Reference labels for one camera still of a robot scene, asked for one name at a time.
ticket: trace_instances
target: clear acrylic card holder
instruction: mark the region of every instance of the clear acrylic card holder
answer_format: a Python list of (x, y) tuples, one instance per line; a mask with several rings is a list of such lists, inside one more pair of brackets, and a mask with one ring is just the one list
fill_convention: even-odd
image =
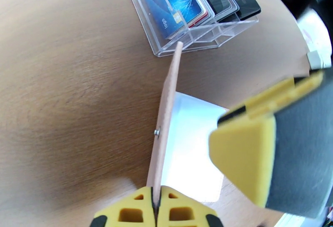
[(240, 21), (237, 14), (234, 13), (222, 23), (211, 19), (205, 25), (188, 27), (182, 13), (174, 9), (168, 0), (165, 0), (171, 15), (176, 16), (178, 25), (180, 26), (180, 29), (170, 40), (162, 35), (146, 0), (132, 1), (153, 53), (157, 57), (172, 55), (178, 41), (184, 44), (183, 52), (220, 47), (234, 36), (258, 22), (257, 17)]

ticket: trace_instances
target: wooden stick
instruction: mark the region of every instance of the wooden stick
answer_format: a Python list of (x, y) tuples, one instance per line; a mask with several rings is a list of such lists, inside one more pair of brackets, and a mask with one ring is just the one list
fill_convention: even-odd
[(152, 150), (152, 157), (148, 171), (147, 186), (153, 187), (154, 208), (159, 205), (161, 194), (162, 170), (164, 165), (165, 151), (167, 148), (169, 127), (171, 122), (171, 113), (176, 94), (177, 78), (183, 43), (178, 42), (174, 57), (165, 79), (161, 101), (159, 104), (159, 114), (157, 118), (157, 127)]

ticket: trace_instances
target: yellow foam pad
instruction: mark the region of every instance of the yellow foam pad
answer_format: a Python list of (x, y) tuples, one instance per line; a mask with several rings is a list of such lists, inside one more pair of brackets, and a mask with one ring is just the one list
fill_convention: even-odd
[(211, 208), (182, 193), (162, 186), (158, 227), (209, 227), (206, 215), (216, 215)]
[(265, 207), (275, 155), (276, 123), (273, 115), (225, 122), (209, 137), (214, 165), (253, 203)]
[(94, 218), (106, 216), (105, 227), (153, 227), (152, 190), (143, 187), (119, 202), (97, 212)]

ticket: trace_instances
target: card holder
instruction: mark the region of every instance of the card holder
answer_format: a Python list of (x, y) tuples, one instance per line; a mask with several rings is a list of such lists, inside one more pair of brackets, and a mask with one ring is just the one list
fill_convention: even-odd
[[(234, 13), (228, 17), (227, 22), (219, 23), (215, 19), (210, 19), (204, 25), (189, 27), (182, 11), (174, 8), (169, 0), (158, 0), (157, 2), (155, 1), (157, 5), (154, 4), (154, 6), (159, 6), (159, 10), (163, 8), (163, 13), (166, 12), (165, 15), (169, 16), (166, 24), (170, 22), (170, 25), (174, 26), (175, 23), (172, 20), (177, 24), (176, 32), (169, 31), (166, 34), (163, 32), (163, 27), (170, 26), (164, 25), (163, 18), (157, 21), (158, 12), (152, 7), (152, 1), (132, 1), (152, 51), (157, 57), (172, 55), (175, 52), (178, 41), (184, 44), (183, 52), (220, 47), (258, 22), (257, 17), (240, 21), (237, 14)], [(166, 37), (170, 32), (172, 32), (170, 35), (171, 39)]]

